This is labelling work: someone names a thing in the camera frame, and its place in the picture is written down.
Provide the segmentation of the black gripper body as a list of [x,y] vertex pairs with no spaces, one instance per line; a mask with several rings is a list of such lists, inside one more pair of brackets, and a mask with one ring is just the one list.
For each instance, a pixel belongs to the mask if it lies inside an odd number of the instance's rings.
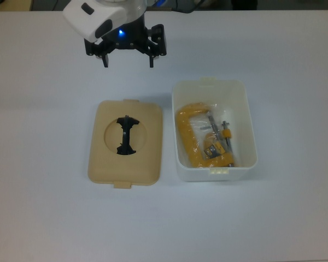
[[102,49],[151,50],[144,14],[104,35],[102,37]]

